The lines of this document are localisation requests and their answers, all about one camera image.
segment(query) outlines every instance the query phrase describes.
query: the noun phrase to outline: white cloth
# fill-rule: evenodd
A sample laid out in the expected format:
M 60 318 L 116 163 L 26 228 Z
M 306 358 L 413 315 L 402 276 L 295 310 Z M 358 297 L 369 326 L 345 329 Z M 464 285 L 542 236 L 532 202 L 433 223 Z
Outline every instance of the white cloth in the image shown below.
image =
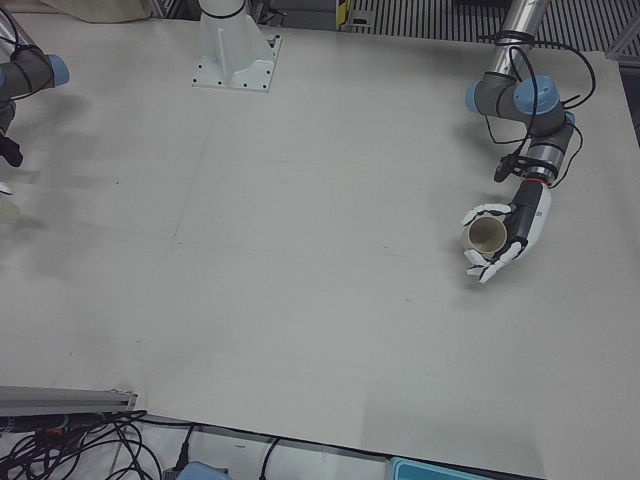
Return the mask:
M 146 0 L 42 0 L 69 15 L 93 23 L 116 23 L 148 18 Z

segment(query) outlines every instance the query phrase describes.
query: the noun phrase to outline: blue joint cap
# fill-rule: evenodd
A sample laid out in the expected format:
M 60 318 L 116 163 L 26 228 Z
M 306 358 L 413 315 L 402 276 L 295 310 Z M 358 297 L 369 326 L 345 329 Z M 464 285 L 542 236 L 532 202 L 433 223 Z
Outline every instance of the blue joint cap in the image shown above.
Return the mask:
M 53 86 L 59 87 L 69 82 L 69 69 L 67 64 L 64 63 L 57 55 L 47 55 L 51 62 L 51 68 L 53 68 Z
M 556 84 L 553 83 L 551 77 L 536 75 L 536 83 L 538 86 L 536 115 L 544 115 L 556 108 L 560 103 L 560 93 L 558 93 Z M 520 112 L 527 115 L 533 114 L 533 93 L 533 80 L 531 78 L 527 78 L 520 83 L 513 91 L 513 101 Z
M 464 103 L 473 113 L 480 113 L 478 106 L 476 105 L 476 89 L 478 88 L 479 83 L 480 82 L 473 83 L 469 88 L 467 88 L 467 93 L 464 94 Z

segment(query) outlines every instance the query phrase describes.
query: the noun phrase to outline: robotic arm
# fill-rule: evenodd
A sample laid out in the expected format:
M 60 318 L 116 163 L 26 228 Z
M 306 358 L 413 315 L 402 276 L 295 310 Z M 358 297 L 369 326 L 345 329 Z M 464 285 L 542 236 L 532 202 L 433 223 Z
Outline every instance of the robotic arm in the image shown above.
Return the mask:
M 522 182 L 507 204 L 484 204 L 462 220 L 469 275 L 487 282 L 505 265 L 522 258 L 538 241 L 551 206 L 549 186 L 558 177 L 575 122 L 566 112 L 553 80 L 535 76 L 526 53 L 550 0 L 513 0 L 502 31 L 496 37 L 494 60 L 481 81 L 466 94 L 467 107 L 485 117 L 500 117 L 527 125 L 527 136 L 513 154 L 503 157 L 494 180 L 513 173 Z M 520 81 L 522 62 L 532 77 Z M 526 155 L 522 150 L 531 139 Z
M 0 2 L 0 49 L 9 61 L 0 64 L 0 155 L 9 165 L 22 164 L 20 145 L 6 136 L 15 116 L 15 100 L 69 81 L 69 70 L 57 55 L 45 55 Z M 0 193 L 11 189 L 0 182 Z

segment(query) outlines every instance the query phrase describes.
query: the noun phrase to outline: wire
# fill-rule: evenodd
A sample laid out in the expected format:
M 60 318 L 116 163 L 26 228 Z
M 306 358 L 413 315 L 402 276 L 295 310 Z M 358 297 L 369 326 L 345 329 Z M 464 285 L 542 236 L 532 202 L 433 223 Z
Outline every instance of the wire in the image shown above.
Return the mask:
M 0 459 L 0 480 L 15 480 L 21 477 L 27 480 L 50 480 L 56 472 L 56 478 L 67 480 L 76 470 L 83 453 L 106 445 L 119 444 L 129 453 L 129 464 L 109 475 L 109 479 L 121 478 L 129 472 L 136 473 L 140 480 L 157 480 L 162 476 L 160 463 L 154 452 L 142 439 L 142 432 L 134 425 L 147 412 L 124 412 L 106 414 L 95 424 L 67 429 L 38 430 L 34 434 L 20 439 L 8 455 Z M 146 471 L 140 464 L 140 456 L 148 455 L 155 465 L 156 473 Z M 69 465 L 68 470 L 60 472 L 60 467 Z
M 584 97 L 577 103 L 573 104 L 573 105 L 567 105 L 570 102 L 573 102 L 574 100 L 579 99 L 580 97 L 582 97 L 582 95 L 574 95 L 573 97 L 570 97 L 566 100 L 562 101 L 562 104 L 564 106 L 565 110 L 572 110 L 576 107 L 579 107 L 580 105 L 583 105 L 585 102 L 587 102 L 595 93 L 596 91 L 596 87 L 597 87 L 597 81 L 596 81 L 596 74 L 595 71 L 593 69 L 593 66 L 591 65 L 591 62 L 589 62 L 589 59 L 577 48 L 566 44 L 566 43 L 562 43 L 562 42 L 557 42 L 557 41 L 550 41 L 550 40 L 533 40 L 533 41 L 522 41 L 520 39 L 516 39 L 514 41 L 514 39 L 510 39 L 509 42 L 506 41 L 502 41 L 501 40 L 505 40 L 508 39 L 508 36 L 501 36 L 500 33 L 497 34 L 493 34 L 493 35 L 481 35 L 478 37 L 478 40 L 492 40 L 495 41 L 495 45 L 498 47 L 506 47 L 506 46 L 514 46 L 514 45 L 537 45 L 537 46 L 546 46 L 546 47 L 556 47 L 556 48 L 560 48 L 563 50 L 567 50 L 573 54 L 575 54 L 578 58 L 580 58 L 580 60 L 582 61 L 582 63 L 584 63 L 585 67 L 587 68 L 587 71 L 589 73 L 589 79 L 591 81 L 591 86 L 589 87 L 589 91 L 587 92 L 586 95 L 584 95 Z
M 582 146 L 584 145 L 584 136 L 582 135 L 582 132 L 580 131 L 580 129 L 576 127 L 573 123 L 569 123 L 569 125 L 571 125 L 571 127 L 577 132 L 578 136 L 580 137 L 580 144 L 578 145 L 578 149 L 575 152 L 573 152 L 573 155 L 571 155 L 571 158 L 569 158 L 569 161 L 567 162 L 567 168 L 564 169 L 564 173 L 562 174 L 562 176 L 558 181 L 554 182 L 554 184 L 549 187 L 550 189 L 556 188 L 567 177 L 567 173 L 569 173 L 569 169 L 571 168 L 573 159 L 578 156 L 578 153 L 580 153 L 580 150 L 582 150 Z
M 533 69 L 533 65 L 531 64 L 531 61 L 529 60 L 527 53 L 517 45 L 512 45 L 509 47 L 509 50 L 508 50 L 509 62 L 511 63 L 511 68 L 513 69 L 513 72 L 516 75 L 516 78 L 520 82 L 522 82 L 522 77 L 520 76 L 520 73 L 516 68 L 515 60 L 513 59 L 514 50 L 520 53 L 520 55 L 522 56 L 522 59 L 525 65 L 527 66 L 527 69 L 529 70 L 531 83 L 533 84 L 533 108 L 531 111 L 531 116 L 529 118 L 529 123 L 527 124 L 526 133 L 522 138 L 518 138 L 515 140 L 498 141 L 496 140 L 495 136 L 493 135 L 493 131 L 491 130 L 491 123 L 489 122 L 489 117 L 487 115 L 483 115 L 483 116 L 484 116 L 484 121 L 487 124 L 487 130 L 489 131 L 489 137 L 491 137 L 491 141 L 496 145 L 510 145 L 513 143 L 519 143 L 520 145 L 514 150 L 514 154 L 519 154 L 524 148 L 525 144 L 527 143 L 527 140 L 531 138 L 531 130 L 533 129 L 533 124 L 535 122 L 535 118 L 538 113 L 538 81 L 536 79 L 536 73 Z
M 9 43 L 10 45 L 13 45 L 13 53 L 11 54 L 11 60 L 13 61 L 14 58 L 16 57 L 16 55 L 21 50 L 29 50 L 30 52 L 35 54 L 35 56 L 49 70 L 49 75 L 47 76 L 47 80 L 42 85 L 40 85 L 39 87 L 34 89 L 32 83 L 31 83 L 31 79 L 27 75 L 27 72 L 24 71 L 24 69 L 20 66 L 20 64 L 14 62 L 14 65 L 20 70 L 20 72 L 22 73 L 22 75 L 23 75 L 23 77 L 25 79 L 25 82 L 26 82 L 27 86 L 29 87 L 29 93 L 26 93 L 24 95 L 20 95 L 20 96 L 17 96 L 17 97 L 13 97 L 13 98 L 10 98 L 9 100 L 5 100 L 5 101 L 1 102 L 0 103 L 0 108 L 4 108 L 10 102 L 13 102 L 13 101 L 16 101 L 16 100 L 24 100 L 25 98 L 29 98 L 30 96 L 35 95 L 36 93 L 40 92 L 41 90 L 44 90 L 47 87 L 47 85 L 49 85 L 49 83 L 51 83 L 53 81 L 53 79 L 55 78 L 55 72 L 53 71 L 52 65 L 47 60 L 46 55 L 44 53 L 42 53 L 42 51 L 38 47 L 36 47 L 35 45 L 24 45 L 24 44 L 20 43 L 20 35 L 18 33 L 18 27 L 15 24 L 15 22 L 13 21 L 13 18 L 11 17 L 11 14 L 2 6 L 0 6 L 0 13 L 2 13 L 2 15 L 7 19 L 7 21 L 9 22 L 9 25 L 11 26 L 11 30 L 13 31 L 13 37 L 14 37 L 13 40 L 11 40 L 10 38 L 4 37 L 4 36 L 0 36 L 0 40 L 3 40 L 5 42 Z
M 271 446 L 269 447 L 269 450 L 267 450 L 267 454 L 264 456 L 264 460 L 262 461 L 262 470 L 260 471 L 259 480 L 267 480 L 267 465 L 269 464 L 269 458 L 271 457 L 273 449 L 276 448 L 278 443 L 280 443 L 279 438 L 274 438 L 271 442 Z
M 9 25 L 11 25 L 11 29 L 13 30 L 13 38 L 14 38 L 14 40 L 10 40 L 8 38 L 2 37 L 2 40 L 17 46 L 20 42 L 20 36 L 18 35 L 18 27 L 14 23 L 13 18 L 11 18 L 11 14 L 7 10 L 5 10 L 4 7 L 0 6 L 0 12 L 2 12 L 2 15 L 4 15 L 4 17 L 7 19 L 7 21 L 9 22 Z
M 527 127 L 527 134 L 525 135 L 525 137 L 521 140 L 521 144 L 518 148 L 516 148 L 516 150 L 514 151 L 514 154 L 519 155 L 520 152 L 522 151 L 522 148 L 524 148 L 524 145 L 526 143 L 526 139 L 528 137 L 530 137 L 531 135 L 531 127 L 533 126 L 533 120 L 535 119 L 535 115 L 536 115 L 536 107 L 537 107 L 537 98 L 538 98 L 538 91 L 537 91 L 537 84 L 535 83 L 535 73 L 533 72 L 533 67 L 529 61 L 528 56 L 526 55 L 526 53 L 524 52 L 524 50 L 522 50 L 521 48 L 519 48 L 518 45 L 539 45 L 539 46 L 551 46 L 551 47 L 557 47 L 557 48 L 561 48 L 564 50 L 568 50 L 572 53 L 574 53 L 576 56 L 578 56 L 578 58 L 580 58 L 580 60 L 584 63 L 584 65 L 587 68 L 587 71 L 589 73 L 589 79 L 591 82 L 591 86 L 589 88 L 589 91 L 585 94 L 585 95 L 574 95 L 566 100 L 563 100 L 562 103 L 562 107 L 564 110 L 572 110 L 576 107 L 579 107 L 580 105 L 583 105 L 585 102 L 587 102 L 595 93 L 596 88 L 597 88 L 597 80 L 596 80 L 596 75 L 595 75 L 595 71 L 593 69 L 593 66 L 591 65 L 591 62 L 589 62 L 589 59 L 577 48 L 572 47 L 571 45 L 562 43 L 562 42 L 555 42 L 555 41 L 545 41 L 545 40 L 533 40 L 533 41 L 522 41 L 520 39 L 516 39 L 516 41 L 514 42 L 513 39 L 510 39 L 509 42 L 501 42 L 502 39 L 506 39 L 509 38 L 507 36 L 505 37 L 501 37 L 501 34 L 498 33 L 496 35 L 483 35 L 480 36 L 479 39 L 491 39 L 495 41 L 496 46 L 502 46 L 502 47 L 509 47 L 508 50 L 508 54 L 509 54 L 509 61 L 511 63 L 511 67 L 514 71 L 514 74 L 516 76 L 516 78 L 519 81 L 522 81 L 520 74 L 517 70 L 517 68 L 515 68 L 515 62 L 513 60 L 513 55 L 512 55 L 512 49 L 516 49 L 517 51 L 519 51 L 519 53 L 522 55 L 522 58 L 524 60 L 524 62 L 527 65 L 527 68 L 529 69 L 529 73 L 531 75 L 532 81 L 534 82 L 534 108 L 533 108 L 533 113 L 531 115 L 530 121 L 529 121 L 529 126 Z M 487 129 L 489 131 L 489 136 L 491 137 L 491 140 L 496 143 L 496 144 L 509 144 L 509 143 L 517 143 L 517 140 L 511 140 L 511 141 L 506 141 L 506 142 L 498 142 L 496 141 L 493 132 L 491 131 L 491 124 L 489 123 L 489 119 L 488 117 L 485 115 L 485 122 L 487 124 Z M 549 186 L 550 189 L 552 188 L 557 188 L 563 181 L 564 179 L 567 177 L 567 174 L 569 173 L 569 169 L 571 168 L 571 165 L 573 163 L 573 160 L 576 158 L 576 156 L 580 153 L 580 151 L 582 150 L 582 147 L 584 145 L 584 135 L 582 134 L 582 131 L 573 123 L 567 123 L 568 125 L 570 125 L 579 135 L 580 137 L 580 143 L 578 145 L 578 148 L 576 149 L 576 151 L 571 155 L 571 157 L 569 158 L 569 161 L 567 162 L 567 167 L 564 170 L 564 173 L 562 174 L 562 176 L 556 181 L 554 182 L 553 185 Z
M 178 455 L 178 460 L 176 461 L 176 465 L 173 467 L 174 472 L 181 472 L 184 470 L 184 467 L 189 463 L 189 438 L 191 438 L 191 434 L 193 430 L 196 428 L 195 425 L 191 425 L 189 427 L 189 431 L 187 432 L 187 436 L 182 442 L 182 447 L 180 447 L 180 454 Z

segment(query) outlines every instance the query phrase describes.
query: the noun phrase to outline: metal grate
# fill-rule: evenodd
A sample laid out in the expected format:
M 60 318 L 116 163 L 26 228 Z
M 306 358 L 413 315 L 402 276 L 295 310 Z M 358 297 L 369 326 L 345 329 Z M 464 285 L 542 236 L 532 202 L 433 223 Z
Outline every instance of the metal grate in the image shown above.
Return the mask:
M 375 13 L 373 25 L 351 26 L 356 33 L 462 42 L 497 32 L 507 14 L 506 8 L 456 0 L 354 0 L 352 8 Z M 538 38 L 604 52 L 639 10 L 639 0 L 552 0 Z M 640 57 L 640 38 L 624 53 Z

